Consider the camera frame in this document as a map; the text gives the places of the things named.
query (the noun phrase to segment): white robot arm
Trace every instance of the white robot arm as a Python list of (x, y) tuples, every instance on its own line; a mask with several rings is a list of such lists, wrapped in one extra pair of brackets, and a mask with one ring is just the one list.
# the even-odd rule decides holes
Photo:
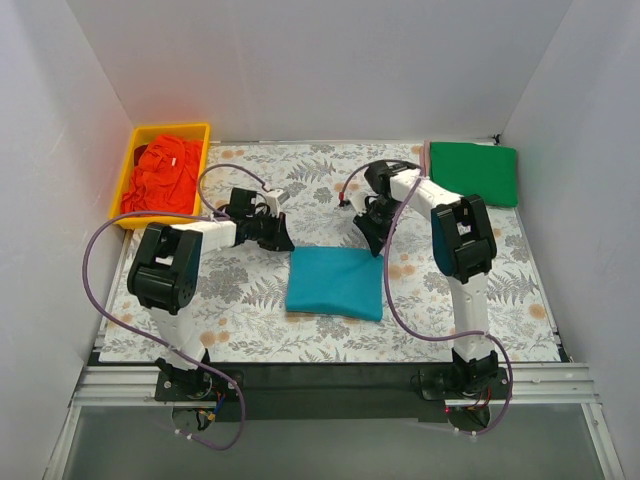
[[(390, 233), (396, 210), (409, 195), (420, 171), (408, 164), (374, 162), (365, 178), (377, 196), (352, 198), (355, 225), (364, 234), (373, 255), (378, 255)], [(420, 182), (408, 203), (431, 222), (433, 254), (451, 287), (456, 332), (489, 333), (487, 276), (496, 256), (496, 244), (482, 199), (461, 197), (428, 178)], [(497, 355), (485, 337), (456, 338), (454, 364), (473, 386), (497, 371)]]
[[(246, 240), (257, 241), (265, 250), (294, 250), (280, 207), (288, 194), (271, 190), (260, 194), (263, 203), (256, 203), (257, 195), (252, 190), (234, 188), (224, 207), (229, 219), (173, 226), (150, 224), (131, 266), (127, 288), (148, 310), (160, 337), (198, 361), (205, 357), (206, 349), (189, 309), (201, 255)], [(196, 366), (174, 352), (168, 352), (156, 364), (169, 377), (181, 377), (178, 381), (182, 384), (201, 384), (201, 379), (191, 378), (196, 376)]]

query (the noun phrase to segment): red wire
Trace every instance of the red wire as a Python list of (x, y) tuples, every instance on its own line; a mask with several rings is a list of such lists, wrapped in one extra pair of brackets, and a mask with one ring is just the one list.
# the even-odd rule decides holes
[(480, 403), (480, 400), (482, 400), (482, 392), (480, 392), (480, 396), (476, 400), (476, 403), (472, 403), (471, 405), (464, 405), (464, 406), (462, 406), (460, 408), (474, 408)]
[(484, 402), (484, 405), (482, 405), (480, 408), (484, 408), (487, 405), (489, 405), (489, 400), (491, 400), (491, 387), (487, 387), (487, 400)]

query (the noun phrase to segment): patterned mat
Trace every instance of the patterned mat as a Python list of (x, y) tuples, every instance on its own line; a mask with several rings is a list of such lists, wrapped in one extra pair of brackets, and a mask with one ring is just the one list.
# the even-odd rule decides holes
[[(366, 248), (354, 232), (353, 210), (337, 208), (337, 191), (348, 174), (376, 159), (418, 160), (416, 145), (216, 146), (209, 164), (234, 162), (291, 194), (284, 204), (296, 245)], [(241, 172), (219, 169), (206, 180), (207, 198), (226, 203), (231, 187), (258, 189)], [(349, 191), (367, 189), (362, 176)], [(394, 237), (391, 288), (405, 321), (426, 335), (453, 333), (449, 286), (431, 251), (429, 224), (406, 210)], [(529, 253), (515, 211), (490, 208), (498, 257), (489, 279), (491, 332), (514, 361), (559, 361)], [(142, 236), (136, 231), (117, 283), (112, 312), (121, 320), (157, 332), (126, 289)], [(284, 310), (289, 254), (261, 250), (253, 242), (202, 258), (193, 321), (213, 361), (221, 362), (423, 362), (450, 361), (450, 343), (427, 343), (405, 334), (385, 304), (380, 323), (337, 316), (287, 314)], [(109, 324), (102, 361), (153, 361), (163, 348)]]

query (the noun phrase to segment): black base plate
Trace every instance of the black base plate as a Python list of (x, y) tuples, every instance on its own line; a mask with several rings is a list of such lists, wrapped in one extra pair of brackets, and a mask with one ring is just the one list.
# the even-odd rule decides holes
[[(234, 378), (245, 396), (250, 420), (417, 418), (447, 421), (445, 399), (459, 399), (438, 381), (450, 363), (224, 363), (213, 365)], [(488, 386), (492, 398), (504, 399), (508, 385), (500, 369)], [(194, 400), (160, 373), (155, 399), (159, 402), (215, 401), (215, 393)], [(227, 396), (217, 422), (240, 418), (235, 392), (226, 382), (216, 384)]]

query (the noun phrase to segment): wire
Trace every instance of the wire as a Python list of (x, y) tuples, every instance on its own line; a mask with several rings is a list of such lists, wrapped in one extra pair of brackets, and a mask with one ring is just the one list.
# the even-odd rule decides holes
[(217, 415), (218, 412), (220, 411), (220, 409), (222, 408), (222, 404), (224, 403), (224, 399), (225, 399), (225, 395), (222, 396), (222, 398), (218, 401), (218, 404), (216, 405), (216, 408), (213, 409), (213, 414)]
[(477, 400), (476, 400), (476, 403), (473, 403), (473, 404), (471, 404), (471, 405), (467, 405), (467, 406), (465, 406), (465, 407), (463, 407), (463, 408), (473, 410), (473, 409), (475, 409), (475, 408), (478, 406), (478, 404), (480, 403), (480, 400), (482, 400), (482, 392), (480, 392), (480, 395), (478, 395), (478, 398), (477, 398)]
[(199, 432), (202, 432), (207, 428), (204, 425), (202, 425), (202, 423), (200, 423), (200, 411), (198, 411), (198, 410), (196, 410), (196, 422), (198, 422), (198, 431)]
[(431, 168), (431, 142), (425, 140), (424, 144), (420, 147), (420, 170), (422, 176), (429, 174)]
[(110, 314), (109, 312), (107, 312), (107, 310), (100, 305), (100, 302), (98, 302), (98, 300), (96, 299), (96, 297), (93, 294), (93, 291), (91, 290), (91, 286), (89, 285), (89, 257), (91, 256), (91, 250), (93, 249), (93, 245), (96, 243), (96, 240), (98, 239), (98, 237), (100, 236), (100, 234), (105, 231), (109, 226), (113, 225), (115, 222), (117, 222), (118, 220), (122, 220), (123, 218), (129, 218), (129, 217), (135, 217), (135, 216), (141, 216), (141, 215), (162, 215), (162, 216), (170, 216), (170, 217), (176, 217), (176, 218), (188, 218), (191, 220), (209, 220), (209, 218), (207, 217), (196, 217), (194, 215), (186, 215), (186, 214), (182, 214), (182, 213), (171, 213), (171, 212), (160, 212), (160, 211), (140, 211), (140, 212), (130, 212), (130, 213), (123, 213), (122, 215), (118, 215), (117, 217), (114, 217), (110, 220), (107, 220), (105, 223), (103, 223), (96, 231), (95, 233), (91, 236), (91, 238), (89, 239), (89, 243), (87, 243), (87, 248), (84, 252), (84, 257), (82, 258), (82, 285), (84, 287), (84, 291), (87, 294), (87, 297), (89, 298), (89, 301), (91, 302), (91, 304), (95, 307), (95, 309), (104, 317), (108, 318), (109, 320), (111, 320), (113, 323), (115, 323), (116, 325), (118, 325), (119, 327), (124, 328), (125, 330), (128, 330), (132, 333), (135, 333), (137, 335), (140, 335), (144, 338), (147, 338), (153, 342), (158, 343), (159, 345), (162, 345), (163, 347), (168, 348), (169, 350), (171, 350), (173, 353), (175, 353), (176, 355), (178, 355), (179, 357), (183, 358), (184, 360), (186, 360), (189, 363), (192, 363), (193, 365), (196, 365), (200, 368), (202, 368), (203, 370), (206, 370), (210, 373), (213, 373), (214, 375), (219, 376), (220, 378), (222, 378), (223, 380), (229, 382), (233, 388), (235, 389), (236, 393), (238, 394), (238, 400), (240, 402), (240, 426), (238, 427), (238, 431), (236, 432), (236, 435), (231, 439), (231, 441), (229, 443), (227, 443), (226, 445), (216, 445), (212, 442), (209, 442), (208, 440), (205, 440), (203, 438), (199, 438), (196, 435), (192, 435), (190, 433), (184, 433), (180, 430), (179, 433), (201, 443), (202, 445), (205, 445), (206, 447), (211, 448), (212, 450), (218, 450), (218, 451), (222, 451), (222, 450), (228, 450), (229, 448), (233, 447), (236, 442), (238, 441), (238, 439), (240, 438), (240, 436), (242, 435), (242, 431), (244, 430), (244, 426), (245, 426), (245, 422), (246, 422), (246, 417), (247, 417), (247, 409), (246, 409), (246, 405), (245, 405), (245, 400), (244, 400), (244, 395), (242, 393), (242, 390), (240, 390), (240, 387), (238, 386), (238, 383), (231, 378), (229, 375), (227, 375), (224, 372), (221, 372), (220, 370), (213, 368), (205, 363), (199, 362), (198, 360), (191, 358), (190, 356), (182, 353), (180, 350), (176, 349), (174, 346), (172, 346), (169, 342), (163, 340), (162, 338), (156, 337), (155, 335), (153, 335), (152, 333), (149, 332), (145, 332), (144, 330), (140, 330), (139, 328), (133, 327), (131, 325), (127, 325), (126, 323), (124, 323), (123, 321), (117, 319), (116, 317), (114, 317), (112, 314)]
[(402, 211), (405, 209), (405, 207), (407, 206), (407, 204), (409, 203), (409, 201), (411, 200), (411, 197), (413, 196), (413, 194), (415, 193), (415, 191), (418, 189), (418, 186), (420, 185), (420, 182), (422, 181), (422, 179), (424, 178), (424, 166), (421, 166), (420, 171), (422, 172), (422, 175), (419, 176), (415, 183), (413, 184), (413, 186), (411, 187), (411, 190), (409, 190), (409, 194), (407, 195), (407, 197), (404, 199), (404, 201), (400, 204), (400, 206), (398, 207), (398, 210), (396, 211), (396, 214), (393, 217), (393, 221), (391, 222), (391, 229), (389, 230), (389, 237), (387, 238), (387, 243), (385, 245), (385, 255), (384, 255), (384, 291), (385, 294), (387, 296), (387, 302), (389, 303), (389, 310), (391, 310), (391, 315), (393, 315), (393, 318), (395, 319), (396, 323), (405, 331), (407, 332), (409, 335), (418, 338), (420, 340), (426, 340), (428, 342), (446, 342), (449, 340), (455, 340), (456, 338), (462, 338), (462, 337), (469, 337), (469, 336), (483, 336), (488, 338), (489, 340), (491, 340), (500, 350), (500, 352), (502, 353), (502, 356), (504, 357), (504, 360), (507, 364), (507, 370), (509, 372), (509, 390), (507, 392), (507, 397), (505, 399), (504, 402), (504, 406), (502, 407), (502, 410), (500, 410), (500, 413), (498, 414), (498, 416), (496, 417), (496, 419), (491, 423), (491, 425), (488, 425), (487, 427), (484, 427), (482, 430), (478, 431), (478, 432), (464, 432), (467, 435), (482, 435), (485, 433), (489, 433), (491, 430), (493, 430), (504, 418), (504, 415), (507, 412), (507, 409), (509, 408), (509, 403), (511, 402), (511, 397), (513, 396), (513, 368), (511, 366), (511, 360), (509, 360), (509, 356), (507, 355), (507, 351), (505, 350), (504, 346), (502, 345), (502, 343), (500, 343), (500, 341), (494, 337), (493, 335), (491, 335), (490, 333), (485, 333), (482, 332), (480, 330), (470, 330), (467, 332), (459, 332), (459, 333), (454, 333), (453, 335), (447, 335), (444, 337), (430, 337), (428, 335), (421, 335), (415, 331), (413, 331), (406, 323), (404, 323), (404, 321), (400, 318), (400, 315), (398, 314), (398, 311), (393, 303), (393, 298), (391, 297), (391, 287), (389, 285), (389, 257), (390, 257), (390, 252), (391, 252), (391, 242), (393, 239), (393, 234), (396, 231), (396, 227), (398, 225), (398, 220), (400, 219), (400, 215), (402, 215)]
[(255, 173), (253, 173), (251, 170), (241, 167), (240, 165), (235, 165), (233, 163), (218, 163), (216, 165), (211, 165), (210, 167), (205, 168), (202, 171), (202, 174), (200, 175), (200, 178), (198, 179), (198, 195), (200, 195), (200, 198), (202, 199), (202, 203), (204, 203), (207, 208), (209, 210), (211, 210), (214, 213), (218, 213), (219, 215), (225, 217), (225, 218), (230, 218), (229, 215), (227, 215), (224, 212), (221, 212), (220, 210), (216, 209), (213, 205), (211, 205), (211, 203), (209, 203), (209, 200), (207, 200), (204, 197), (204, 193), (202, 191), (202, 181), (204, 180), (204, 177), (207, 175), (207, 173), (209, 173), (211, 170), (215, 170), (216, 168), (235, 168), (236, 170), (240, 170), (241, 172), (246, 173), (247, 175), (249, 175), (252, 178), (255, 178), (259, 183), (260, 186), (262, 187), (262, 190), (264, 190), (265, 192), (268, 192), (269, 189), (267, 188), (267, 182), (265, 182), (264, 180), (262, 180), (258, 175), (256, 175)]
[(410, 379), (409, 379), (409, 384), (411, 385), (411, 388), (420, 388), (422, 389), (422, 382), (420, 382), (419, 385), (415, 385), (413, 383), (413, 379), (417, 378), (417, 377), (422, 377), (423, 375), (421, 373), (416, 373), (415, 375), (413, 375)]
[(482, 422), (482, 420), (480, 420), (480, 417), (478, 416), (477, 411), (465, 409), (464, 412), (467, 414), (467, 417), (469, 417), (469, 419), (473, 423), (475, 423), (476, 425), (480, 425), (482, 428), (487, 428), (487, 424)]
[(271, 213), (271, 207), (266, 203), (260, 202), (259, 204), (256, 205), (256, 212), (260, 215), (269, 215)]
[(491, 387), (487, 387), (487, 400), (484, 402), (484, 404), (480, 408), (484, 408), (487, 405), (489, 405), (489, 401), (491, 401)]
[(203, 393), (199, 397), (195, 395), (187, 395), (187, 397), (190, 398), (191, 400), (202, 400), (204, 397), (206, 397), (211, 393), (211, 390), (213, 390), (213, 378), (209, 376), (209, 388), (205, 393)]

